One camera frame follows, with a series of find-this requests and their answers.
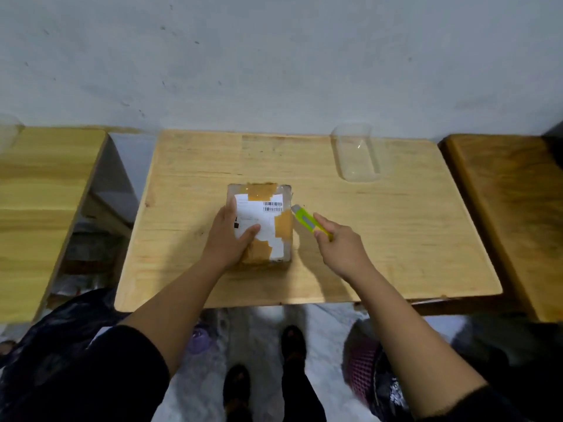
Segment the person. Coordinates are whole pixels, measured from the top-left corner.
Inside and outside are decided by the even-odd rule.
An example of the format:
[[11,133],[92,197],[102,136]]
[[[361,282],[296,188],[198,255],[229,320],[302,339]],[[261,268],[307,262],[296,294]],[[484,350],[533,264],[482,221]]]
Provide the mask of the person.
[[[235,216],[233,198],[215,216],[198,262],[33,390],[6,420],[150,421],[209,293],[260,230],[254,225],[235,238]],[[415,418],[523,420],[377,271],[358,234],[314,216],[333,234],[333,240],[315,234],[324,262],[361,298]],[[299,328],[285,329],[281,350],[284,420],[326,420],[304,372],[306,346]],[[250,375],[235,366],[223,388],[230,422],[251,420],[249,397]]]

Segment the black sandal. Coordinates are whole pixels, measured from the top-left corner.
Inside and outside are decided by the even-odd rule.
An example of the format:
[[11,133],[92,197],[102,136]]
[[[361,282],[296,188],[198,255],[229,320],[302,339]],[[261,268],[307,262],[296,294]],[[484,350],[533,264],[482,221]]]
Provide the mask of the black sandal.
[[223,407],[232,407],[227,409],[231,412],[240,406],[248,408],[250,400],[250,374],[246,367],[237,364],[231,367],[225,376],[223,384]]
[[281,334],[281,354],[284,363],[288,359],[305,361],[307,357],[307,346],[303,332],[297,326],[287,326]]

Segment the table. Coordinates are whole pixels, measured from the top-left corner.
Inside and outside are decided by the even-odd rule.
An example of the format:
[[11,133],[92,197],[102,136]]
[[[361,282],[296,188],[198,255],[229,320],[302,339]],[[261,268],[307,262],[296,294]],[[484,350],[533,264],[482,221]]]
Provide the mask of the table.
[[[352,226],[379,270],[421,299],[498,294],[496,273],[436,144],[388,139],[391,172],[372,183],[338,176],[328,136],[165,130],[159,136],[116,296],[134,311],[196,262],[229,183],[292,186],[292,204]],[[294,222],[287,269],[234,270],[205,306],[359,300]]]
[[533,319],[563,320],[563,170],[545,141],[458,134],[443,150],[505,290]]
[[26,322],[43,308],[82,203],[116,226],[87,191],[107,134],[26,127],[0,154],[0,322]]

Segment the purple object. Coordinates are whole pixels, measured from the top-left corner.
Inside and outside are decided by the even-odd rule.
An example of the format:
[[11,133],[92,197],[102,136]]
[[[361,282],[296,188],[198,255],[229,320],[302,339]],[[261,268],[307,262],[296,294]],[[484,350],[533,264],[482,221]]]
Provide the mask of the purple object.
[[194,327],[190,341],[187,343],[187,350],[190,354],[201,354],[207,351],[212,343],[213,339],[211,339],[207,330],[198,324]]

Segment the forearm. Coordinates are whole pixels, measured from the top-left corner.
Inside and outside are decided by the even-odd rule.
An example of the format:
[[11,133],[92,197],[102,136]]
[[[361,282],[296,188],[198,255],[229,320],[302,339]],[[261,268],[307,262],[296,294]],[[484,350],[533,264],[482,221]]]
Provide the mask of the forearm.
[[165,359],[171,376],[222,274],[221,264],[199,261],[121,322],[149,338]]
[[443,413],[486,384],[375,268],[351,283],[416,417]]

